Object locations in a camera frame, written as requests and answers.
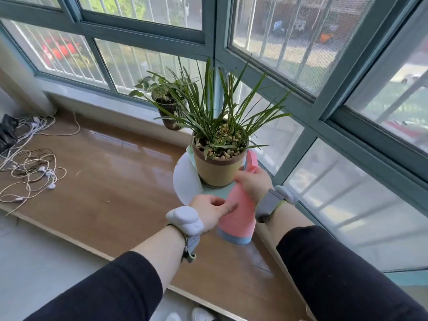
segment blue bottle base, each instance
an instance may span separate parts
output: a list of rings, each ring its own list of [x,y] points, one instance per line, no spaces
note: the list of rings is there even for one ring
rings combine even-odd
[[[224,232],[220,227],[217,227],[217,234],[227,242],[233,244],[248,244],[251,242],[250,237],[235,237],[229,233]]]

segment black sleeve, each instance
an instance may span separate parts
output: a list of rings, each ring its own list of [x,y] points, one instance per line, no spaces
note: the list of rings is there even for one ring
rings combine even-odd
[[[146,258],[127,252],[85,278],[25,321],[149,321],[162,283]]]
[[[420,304],[319,226],[292,229],[276,249],[318,321],[428,320]]]

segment hand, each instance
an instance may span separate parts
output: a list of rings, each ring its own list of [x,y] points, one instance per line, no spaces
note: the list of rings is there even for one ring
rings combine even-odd
[[[217,225],[223,215],[233,212],[238,203],[227,202],[223,198],[213,195],[198,195],[192,199],[189,206],[198,211],[199,218],[204,223],[204,233],[206,233]]]
[[[255,169],[255,173],[245,172],[243,167],[240,167],[233,180],[242,185],[245,192],[253,200],[254,205],[259,203],[269,189],[274,188],[270,175],[260,167]]]

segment potted plant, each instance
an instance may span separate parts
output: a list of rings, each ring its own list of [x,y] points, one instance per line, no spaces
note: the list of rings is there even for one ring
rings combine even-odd
[[[242,164],[246,151],[250,148],[266,145],[255,145],[250,141],[253,135],[265,123],[274,119],[289,116],[283,113],[283,105],[288,94],[278,102],[271,102],[263,110],[253,113],[252,109],[258,104],[253,98],[267,74],[264,74],[254,89],[242,101],[235,103],[233,94],[236,91],[243,73],[248,65],[236,77],[233,73],[225,76],[219,69],[224,98],[219,112],[214,109],[214,80],[215,69],[207,59],[205,76],[198,81],[192,81],[187,70],[180,63],[180,76],[172,72],[179,83],[166,84],[169,94],[174,98],[178,108],[178,116],[166,111],[151,99],[163,119],[177,121],[181,127],[193,131],[192,144],[195,153],[195,164],[201,179],[211,187],[224,187],[233,181],[233,176]]]
[[[147,72],[150,73],[152,76],[146,76],[138,80],[137,84],[134,86],[136,90],[132,90],[129,93],[129,96],[147,98],[147,96],[143,92],[139,91],[139,89],[142,89],[146,92],[150,92],[152,95],[152,99],[150,99],[150,101],[152,103],[156,103],[156,107],[159,110],[161,118],[171,117],[171,115],[177,116],[178,113],[176,102],[173,96],[169,93],[169,89],[172,86],[169,85],[173,85],[176,92],[179,92],[180,81],[177,80],[174,82],[169,82],[164,76],[161,76],[157,73],[153,73],[151,71]],[[169,130],[180,130],[182,128],[176,120],[162,119],[162,121],[165,127]]]

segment glass pane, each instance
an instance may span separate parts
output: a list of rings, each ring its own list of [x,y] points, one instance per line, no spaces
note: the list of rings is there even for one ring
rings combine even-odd
[[[202,0],[79,0],[83,9],[202,30]]]
[[[33,4],[39,4],[39,5],[45,5],[48,7],[54,7],[59,8],[60,5],[58,4],[57,0],[15,0],[15,1],[22,1],[25,3],[33,3]]]
[[[428,266],[428,218],[323,141],[315,141],[284,184],[379,270]]]
[[[2,19],[38,70],[108,88],[83,36]]]
[[[402,63],[374,97],[362,88],[365,99],[346,105],[428,153],[428,36]]]
[[[242,103],[250,92],[251,88],[242,82],[239,83],[234,94],[234,101]],[[256,93],[248,106],[248,117],[264,110],[268,105],[269,101]],[[255,144],[269,145],[255,148],[254,151],[256,151],[259,160],[271,174],[275,175],[278,172],[282,162],[284,162],[300,134],[302,134],[303,129],[303,126],[291,117],[282,117],[263,125],[254,134],[252,141]]]
[[[168,68],[179,74],[177,56],[99,39],[95,41],[119,93],[127,95],[134,90],[137,80],[151,75],[147,71],[162,74],[169,80],[173,79],[173,75]],[[183,57],[180,61],[189,72],[190,78],[200,80],[198,65],[201,75],[205,75],[205,62]]]
[[[373,0],[297,1],[238,0],[233,46],[317,96]]]

